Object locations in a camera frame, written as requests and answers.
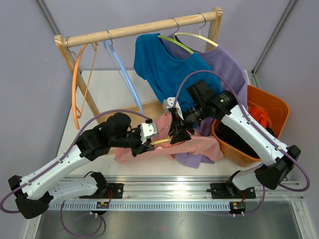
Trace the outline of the pink t-shirt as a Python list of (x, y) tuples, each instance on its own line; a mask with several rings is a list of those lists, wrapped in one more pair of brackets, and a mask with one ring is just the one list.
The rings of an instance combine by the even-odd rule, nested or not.
[(177, 160), (182, 165), (198, 168), (200, 163), (214, 163), (223, 157), (218, 141), (213, 136), (202, 136), (198, 131), (191, 140), (171, 145), (169, 142), (155, 144), (153, 151), (134, 157), (129, 148), (115, 149), (115, 160), (118, 163), (129, 163), (136, 160), (166, 157)]

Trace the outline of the black t-shirt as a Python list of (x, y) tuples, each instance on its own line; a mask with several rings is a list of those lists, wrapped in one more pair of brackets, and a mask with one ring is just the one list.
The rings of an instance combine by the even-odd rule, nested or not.
[(258, 154), (252, 149), (252, 147), (250, 147), (235, 131), (223, 123), (219, 124), (219, 127), (217, 130), (215, 130), (215, 133), (220, 140), (238, 149), (242, 153), (245, 153), (253, 158), (259, 158)]

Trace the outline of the yellow plastic hanger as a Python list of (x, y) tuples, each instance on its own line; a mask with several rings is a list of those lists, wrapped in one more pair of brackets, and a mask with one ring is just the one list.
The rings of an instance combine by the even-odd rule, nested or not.
[[(169, 129), (172, 129), (172, 132), (174, 132), (174, 128), (172, 126), (165, 126), (163, 127), (160, 132), (162, 132), (165, 128), (169, 128)], [(150, 143), (150, 145), (156, 145), (156, 144), (161, 144), (161, 143), (164, 143), (164, 142), (170, 142), (172, 139), (172, 137), (170, 136), (170, 134), (168, 134), (167, 138), (164, 138), (164, 139), (160, 139), (160, 140), (156, 140), (156, 141), (152, 141)]]

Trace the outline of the orange plastic hanger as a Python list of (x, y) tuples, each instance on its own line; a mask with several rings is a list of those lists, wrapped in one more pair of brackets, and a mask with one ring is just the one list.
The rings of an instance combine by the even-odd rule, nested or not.
[[(92, 65), (91, 65), (91, 69), (90, 69), (87, 83), (85, 83), (83, 78), (80, 76), (79, 66), (80, 66), (80, 62), (82, 59), (82, 55), (83, 55), (87, 46), (88, 46), (87, 44), (84, 44), (81, 47), (79, 53), (75, 54), (76, 60), (75, 60), (75, 64), (74, 64), (74, 68), (73, 68), (73, 75), (72, 75), (71, 109), (72, 109), (73, 120), (74, 120), (75, 127), (77, 130), (80, 129), (79, 119), (83, 115), (84, 106), (86, 103), (89, 106), (89, 108), (91, 109), (93, 115), (97, 115), (99, 113), (99, 110), (98, 110), (98, 108), (93, 100), (93, 97), (89, 91), (89, 86), (91, 83), (93, 68), (94, 68), (96, 56), (97, 56), (98, 43), (91, 44), (93, 51), (94, 51), (94, 56), (93, 56), (93, 61), (92, 61)], [(80, 92), (82, 93), (82, 96), (83, 96), (83, 102), (82, 102), (82, 105), (80, 107), (77, 106), (77, 100), (76, 100), (77, 89), (80, 90)]]

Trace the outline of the light blue plastic hanger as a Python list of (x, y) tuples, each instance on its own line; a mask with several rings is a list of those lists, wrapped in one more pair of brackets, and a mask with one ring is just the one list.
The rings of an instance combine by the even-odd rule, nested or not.
[(127, 86), (129, 92), (132, 95), (132, 98), (134, 99), (138, 109), (140, 110), (140, 112), (142, 114), (144, 114), (144, 109), (142, 106), (142, 103), (140, 101), (140, 98), (138, 96), (138, 93), (134, 87), (133, 82), (131, 81), (130, 76), (128, 75), (127, 70), (125, 69), (121, 59), (119, 58), (114, 46), (113, 46), (113, 39), (111, 37), (111, 34), (109, 33), (109, 31), (106, 29), (106, 32), (109, 36), (109, 40), (103, 41), (103, 46), (110, 58), (110, 60), (112, 61), (116, 71), (118, 72), (118, 74), (120, 75), (122, 81), (125, 83), (125, 85)]

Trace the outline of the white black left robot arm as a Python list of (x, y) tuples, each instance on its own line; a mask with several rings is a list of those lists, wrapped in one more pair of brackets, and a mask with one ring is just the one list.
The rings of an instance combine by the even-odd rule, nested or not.
[(113, 116), (92, 129), (82, 128), (66, 152), (35, 172), (21, 177), (14, 175), (8, 183), (15, 195), (17, 210), (25, 219), (43, 214), (50, 206), (78, 197), (109, 196), (108, 182), (100, 172), (92, 172), (79, 180), (60, 183), (69, 173), (100, 156), (111, 148), (129, 148), (133, 156), (152, 151), (151, 138), (158, 134), (152, 119), (146, 118), (136, 128), (131, 127), (128, 111), (112, 111)]

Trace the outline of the orange t-shirt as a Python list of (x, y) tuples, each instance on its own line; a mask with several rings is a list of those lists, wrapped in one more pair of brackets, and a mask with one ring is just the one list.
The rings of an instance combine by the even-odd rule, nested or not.
[(263, 108), (259, 106), (249, 107), (248, 112), (263, 128), (271, 127), (271, 121)]

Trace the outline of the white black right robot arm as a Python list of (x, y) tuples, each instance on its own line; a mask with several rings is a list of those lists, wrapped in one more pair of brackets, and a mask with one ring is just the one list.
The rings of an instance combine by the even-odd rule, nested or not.
[(169, 108), (172, 122), (171, 144), (191, 139), (194, 126), (206, 118), (215, 118), (237, 133), (259, 156), (262, 164), (234, 173), (227, 182), (226, 191), (238, 197), (249, 187), (264, 186), (276, 189), (293, 169), (301, 154), (296, 146), (287, 146), (263, 128), (230, 91), (215, 92), (200, 80), (187, 89), (195, 106), (183, 113), (177, 109), (177, 100)]

